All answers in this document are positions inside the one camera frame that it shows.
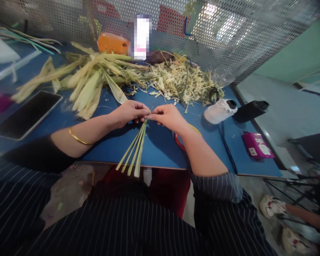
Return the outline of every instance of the phone screen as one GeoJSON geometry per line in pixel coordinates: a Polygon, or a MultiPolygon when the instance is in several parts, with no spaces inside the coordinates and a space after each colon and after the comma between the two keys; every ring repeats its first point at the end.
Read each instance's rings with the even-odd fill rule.
{"type": "Polygon", "coordinates": [[[0,136],[21,140],[40,123],[62,96],[39,91],[0,124],[0,136]]]}

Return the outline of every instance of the person's left hand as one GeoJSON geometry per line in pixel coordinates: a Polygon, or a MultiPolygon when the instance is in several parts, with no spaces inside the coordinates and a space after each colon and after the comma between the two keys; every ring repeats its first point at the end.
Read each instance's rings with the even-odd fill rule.
{"type": "Polygon", "coordinates": [[[141,102],[128,100],[109,114],[114,120],[116,129],[124,127],[131,120],[136,123],[144,122],[147,115],[151,113],[150,109],[141,102]]]}

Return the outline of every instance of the perforated metal sheet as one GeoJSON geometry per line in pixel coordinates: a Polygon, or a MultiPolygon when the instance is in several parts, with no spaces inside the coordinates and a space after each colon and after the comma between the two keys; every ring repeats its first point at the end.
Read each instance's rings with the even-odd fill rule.
{"type": "Polygon", "coordinates": [[[34,34],[91,46],[101,32],[130,39],[134,14],[152,15],[155,48],[182,52],[202,69],[240,82],[304,32],[320,16],[320,2],[0,0],[5,22],[27,19],[34,34]]]}

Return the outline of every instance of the pile of corn husks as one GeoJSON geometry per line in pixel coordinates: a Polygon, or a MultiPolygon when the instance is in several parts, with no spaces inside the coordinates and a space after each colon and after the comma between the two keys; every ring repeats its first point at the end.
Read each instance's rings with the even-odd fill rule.
{"type": "Polygon", "coordinates": [[[134,95],[137,90],[147,93],[147,88],[151,86],[157,91],[150,95],[162,95],[165,101],[173,99],[174,105],[181,102],[183,106],[186,105],[185,113],[188,106],[197,101],[201,101],[203,106],[210,104],[209,92],[213,87],[218,89],[220,98],[224,96],[221,87],[211,80],[211,73],[203,72],[199,67],[191,67],[185,56],[173,55],[174,59],[167,61],[164,58],[163,63],[143,66],[129,63],[131,57],[126,55],[97,53],[77,43],[72,45],[86,55],[67,53],[71,64],[58,69],[54,68],[52,58],[49,57],[40,74],[19,87],[19,92],[12,99],[21,103],[40,84],[51,81],[55,93],[58,90],[74,90],[70,96],[70,101],[74,102],[72,110],[78,111],[77,116],[88,120],[98,106],[104,86],[109,86],[120,104],[127,100],[126,95],[134,95]],[[74,75],[69,75],[77,67],[80,69],[74,75]],[[124,85],[133,91],[124,93],[120,88],[124,85]]]}
{"type": "Polygon", "coordinates": [[[219,98],[224,96],[221,86],[211,80],[211,72],[191,67],[183,59],[186,59],[185,56],[175,55],[174,60],[170,59],[150,67],[149,73],[154,77],[150,85],[158,91],[151,92],[150,95],[162,95],[167,100],[174,99],[174,104],[181,102],[186,105],[186,109],[197,101],[202,102],[203,106],[210,104],[209,92],[213,87],[218,89],[219,98]]]}
{"type": "Polygon", "coordinates": [[[97,53],[91,48],[72,44],[87,55],[67,53],[67,58],[72,63],[58,69],[53,67],[52,58],[49,57],[40,74],[18,88],[19,92],[11,98],[21,103],[41,83],[52,81],[55,93],[58,90],[74,90],[70,96],[70,101],[74,102],[72,110],[78,111],[77,116],[88,120],[98,106],[102,87],[109,86],[120,104],[127,100],[120,86],[127,84],[133,89],[131,93],[126,93],[127,95],[133,95],[138,89],[142,90],[141,88],[147,90],[145,82],[151,77],[143,73],[149,69],[148,66],[129,63],[131,57],[126,55],[97,53]],[[78,66],[80,69],[74,75],[69,75],[78,66]]]}

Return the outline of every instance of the shoe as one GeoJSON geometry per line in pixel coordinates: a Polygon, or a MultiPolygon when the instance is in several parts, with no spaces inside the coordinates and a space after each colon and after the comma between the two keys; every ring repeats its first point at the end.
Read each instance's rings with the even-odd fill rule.
{"type": "Polygon", "coordinates": [[[276,214],[287,215],[285,204],[277,197],[265,195],[260,201],[260,209],[263,215],[270,219],[276,214]]]}
{"type": "Polygon", "coordinates": [[[292,231],[288,226],[283,228],[282,245],[288,254],[299,252],[303,255],[317,255],[318,249],[310,241],[292,231]]]}

